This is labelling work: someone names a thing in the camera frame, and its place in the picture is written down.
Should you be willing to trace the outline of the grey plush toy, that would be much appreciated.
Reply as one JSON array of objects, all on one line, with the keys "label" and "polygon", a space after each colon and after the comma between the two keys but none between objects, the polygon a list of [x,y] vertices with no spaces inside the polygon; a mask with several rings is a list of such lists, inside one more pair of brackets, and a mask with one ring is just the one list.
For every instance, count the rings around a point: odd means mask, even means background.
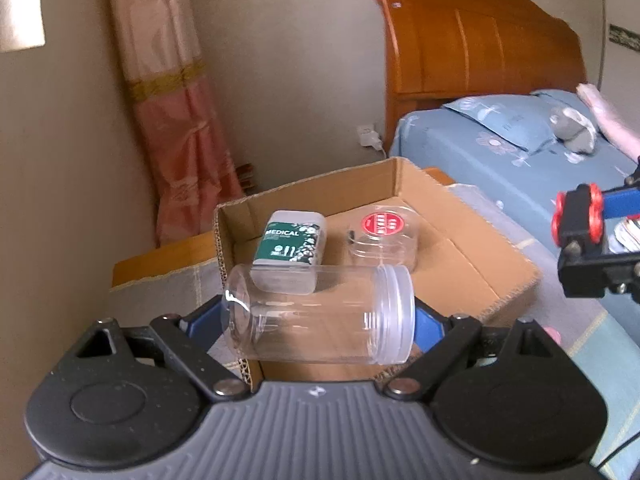
[{"label": "grey plush toy", "polygon": [[557,139],[573,153],[590,155],[597,143],[597,129],[592,121],[571,107],[553,107],[549,117]]}]

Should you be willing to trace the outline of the cardboard box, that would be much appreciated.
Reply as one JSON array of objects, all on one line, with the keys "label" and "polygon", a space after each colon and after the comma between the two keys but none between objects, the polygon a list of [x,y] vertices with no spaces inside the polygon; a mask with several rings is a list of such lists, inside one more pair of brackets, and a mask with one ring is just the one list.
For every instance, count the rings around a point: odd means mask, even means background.
[{"label": "cardboard box", "polygon": [[428,348],[423,307],[505,323],[536,266],[403,158],[300,180],[215,212],[222,332],[253,384],[383,379]]}]

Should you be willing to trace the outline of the pink rolled quilt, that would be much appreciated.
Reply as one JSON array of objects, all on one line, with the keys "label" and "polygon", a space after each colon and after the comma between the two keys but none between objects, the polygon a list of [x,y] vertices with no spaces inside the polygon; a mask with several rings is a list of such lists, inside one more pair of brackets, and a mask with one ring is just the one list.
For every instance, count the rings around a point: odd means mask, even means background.
[{"label": "pink rolled quilt", "polygon": [[576,92],[578,98],[589,107],[597,119],[600,130],[608,142],[636,162],[640,156],[639,133],[626,125],[614,106],[602,96],[593,84],[578,84]]}]

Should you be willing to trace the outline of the blue pillow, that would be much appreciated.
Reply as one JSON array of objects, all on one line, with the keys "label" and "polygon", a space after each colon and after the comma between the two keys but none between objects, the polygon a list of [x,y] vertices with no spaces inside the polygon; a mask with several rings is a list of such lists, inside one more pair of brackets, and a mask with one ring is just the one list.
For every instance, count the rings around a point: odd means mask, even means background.
[{"label": "blue pillow", "polygon": [[553,142],[563,144],[549,122],[552,108],[558,106],[571,107],[585,115],[596,127],[598,138],[598,124],[589,107],[576,93],[564,90],[542,89],[528,96],[467,96],[444,105],[529,153],[548,148]]}]

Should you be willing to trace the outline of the blue floral bedsheet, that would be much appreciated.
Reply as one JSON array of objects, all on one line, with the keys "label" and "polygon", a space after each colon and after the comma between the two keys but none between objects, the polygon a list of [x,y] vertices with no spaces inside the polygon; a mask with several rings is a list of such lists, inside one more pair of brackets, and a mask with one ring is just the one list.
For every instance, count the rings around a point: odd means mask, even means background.
[{"label": "blue floral bedsheet", "polygon": [[504,212],[549,249],[555,197],[582,183],[617,188],[637,167],[605,139],[598,126],[596,150],[570,152],[553,142],[529,153],[444,106],[399,119],[390,152],[416,166],[435,166],[459,183],[480,188]]}]

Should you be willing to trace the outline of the white green medical box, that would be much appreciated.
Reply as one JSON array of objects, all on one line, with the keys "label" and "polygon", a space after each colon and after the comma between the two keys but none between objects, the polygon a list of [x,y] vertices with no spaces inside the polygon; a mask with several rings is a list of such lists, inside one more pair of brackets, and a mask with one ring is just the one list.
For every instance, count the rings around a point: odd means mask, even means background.
[{"label": "white green medical box", "polygon": [[326,218],[317,211],[277,210],[257,246],[250,276],[264,292],[308,295],[326,247]]}]

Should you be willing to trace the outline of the white wall charger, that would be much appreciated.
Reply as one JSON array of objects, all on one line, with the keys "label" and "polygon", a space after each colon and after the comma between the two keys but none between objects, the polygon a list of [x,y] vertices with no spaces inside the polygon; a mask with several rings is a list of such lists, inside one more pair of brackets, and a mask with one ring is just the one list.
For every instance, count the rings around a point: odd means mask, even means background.
[{"label": "white wall charger", "polygon": [[356,127],[356,133],[359,144],[363,148],[370,148],[371,150],[375,150],[383,156],[386,156],[383,138],[376,131],[375,124],[359,125]]}]

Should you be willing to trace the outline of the window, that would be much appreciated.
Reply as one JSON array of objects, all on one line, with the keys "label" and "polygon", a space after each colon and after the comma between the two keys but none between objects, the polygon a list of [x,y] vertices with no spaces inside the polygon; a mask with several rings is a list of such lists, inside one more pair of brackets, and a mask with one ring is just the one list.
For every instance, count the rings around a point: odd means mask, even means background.
[{"label": "window", "polygon": [[1,52],[42,47],[46,44],[41,0],[1,0]]}]

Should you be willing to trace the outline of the black toy train red wheels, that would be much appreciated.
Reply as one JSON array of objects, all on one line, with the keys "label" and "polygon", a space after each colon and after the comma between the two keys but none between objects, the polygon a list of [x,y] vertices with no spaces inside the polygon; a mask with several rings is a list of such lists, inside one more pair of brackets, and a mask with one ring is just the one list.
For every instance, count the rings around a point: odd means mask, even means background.
[{"label": "black toy train red wheels", "polygon": [[604,197],[596,184],[580,184],[573,191],[558,193],[551,220],[551,235],[559,248],[573,242],[582,249],[602,244]]}]

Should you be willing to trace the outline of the clear plastic jar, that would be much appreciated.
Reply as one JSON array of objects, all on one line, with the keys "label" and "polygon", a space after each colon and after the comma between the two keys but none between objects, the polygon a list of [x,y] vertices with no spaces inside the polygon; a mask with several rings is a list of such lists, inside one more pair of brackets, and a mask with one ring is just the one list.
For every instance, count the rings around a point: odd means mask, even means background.
[{"label": "clear plastic jar", "polygon": [[235,266],[222,294],[229,347],[248,360],[395,365],[413,347],[416,300],[405,266],[317,266],[308,295],[259,289]]}]

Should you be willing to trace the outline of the wooden headboard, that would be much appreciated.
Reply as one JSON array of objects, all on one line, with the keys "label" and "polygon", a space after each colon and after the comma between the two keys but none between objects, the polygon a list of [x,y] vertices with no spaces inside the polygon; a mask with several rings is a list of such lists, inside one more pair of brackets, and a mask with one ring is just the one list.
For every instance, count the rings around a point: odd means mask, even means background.
[{"label": "wooden headboard", "polygon": [[579,37],[532,0],[375,0],[385,23],[385,139],[401,117],[484,94],[573,91]]}]

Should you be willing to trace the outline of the clear round container red label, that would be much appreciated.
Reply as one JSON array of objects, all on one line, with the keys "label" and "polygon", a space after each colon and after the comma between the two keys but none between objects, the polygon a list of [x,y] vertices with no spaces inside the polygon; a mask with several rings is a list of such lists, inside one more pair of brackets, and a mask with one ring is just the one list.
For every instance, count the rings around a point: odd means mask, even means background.
[{"label": "clear round container red label", "polygon": [[419,216],[411,208],[370,205],[357,209],[346,231],[349,260],[355,266],[416,268]]}]

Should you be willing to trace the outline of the pink curtain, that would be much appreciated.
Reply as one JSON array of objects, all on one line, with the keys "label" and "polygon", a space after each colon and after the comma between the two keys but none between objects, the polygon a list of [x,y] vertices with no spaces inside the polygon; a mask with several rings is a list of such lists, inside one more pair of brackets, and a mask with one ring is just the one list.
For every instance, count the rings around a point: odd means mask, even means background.
[{"label": "pink curtain", "polygon": [[120,66],[158,195],[160,244],[208,232],[242,188],[210,94],[190,0],[111,0]]}]

